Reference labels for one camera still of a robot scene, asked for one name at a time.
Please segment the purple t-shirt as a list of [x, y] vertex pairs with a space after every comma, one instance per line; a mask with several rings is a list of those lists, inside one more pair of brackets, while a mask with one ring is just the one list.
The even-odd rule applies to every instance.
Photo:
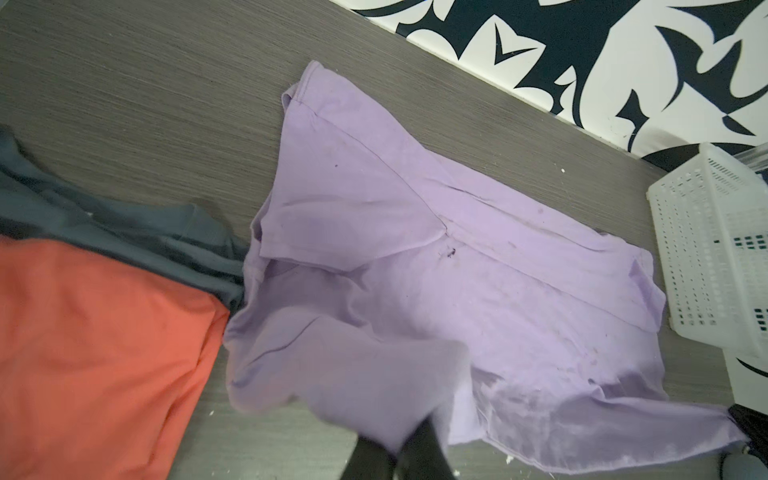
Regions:
[[282, 105], [224, 335], [235, 409], [299, 401], [391, 453], [428, 420], [560, 474], [744, 439], [664, 392], [650, 252], [426, 149], [318, 62]]

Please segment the blue round alarm clock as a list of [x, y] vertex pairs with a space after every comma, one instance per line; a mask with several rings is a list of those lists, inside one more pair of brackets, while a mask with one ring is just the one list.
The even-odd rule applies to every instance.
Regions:
[[725, 454], [720, 462], [720, 480], [768, 480], [767, 465], [749, 453]]

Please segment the grey folded t-shirt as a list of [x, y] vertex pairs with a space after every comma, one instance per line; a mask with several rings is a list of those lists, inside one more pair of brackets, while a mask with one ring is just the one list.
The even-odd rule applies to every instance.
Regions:
[[63, 241], [215, 295], [245, 296], [248, 245], [195, 204], [153, 206], [93, 195], [39, 168], [1, 129], [1, 232]]

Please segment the red folded t-shirt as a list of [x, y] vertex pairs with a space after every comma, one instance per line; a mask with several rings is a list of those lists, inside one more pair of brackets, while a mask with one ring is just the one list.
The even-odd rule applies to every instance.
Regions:
[[166, 478], [228, 318], [149, 271], [3, 238], [2, 477]]

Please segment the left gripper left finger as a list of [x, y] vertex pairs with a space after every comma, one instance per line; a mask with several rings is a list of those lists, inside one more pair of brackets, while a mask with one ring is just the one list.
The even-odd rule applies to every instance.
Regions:
[[359, 436], [340, 479], [393, 480], [395, 467], [396, 459], [383, 446]]

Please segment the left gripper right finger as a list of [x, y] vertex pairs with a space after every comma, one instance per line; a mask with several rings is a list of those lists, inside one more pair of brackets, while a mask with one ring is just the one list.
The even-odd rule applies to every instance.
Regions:
[[395, 470], [403, 480], [454, 480], [430, 418], [425, 419], [403, 445]]

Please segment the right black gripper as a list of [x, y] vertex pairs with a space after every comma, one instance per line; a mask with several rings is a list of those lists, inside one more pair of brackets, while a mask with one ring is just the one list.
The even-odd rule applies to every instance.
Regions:
[[748, 437], [754, 450], [766, 450], [768, 443], [767, 415], [749, 407], [734, 404], [728, 413], [740, 430]]

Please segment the white plastic basket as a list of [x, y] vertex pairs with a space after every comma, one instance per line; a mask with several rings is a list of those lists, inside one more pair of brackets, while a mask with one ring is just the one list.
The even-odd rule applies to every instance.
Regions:
[[647, 191], [672, 329], [767, 354], [767, 185], [711, 144]]

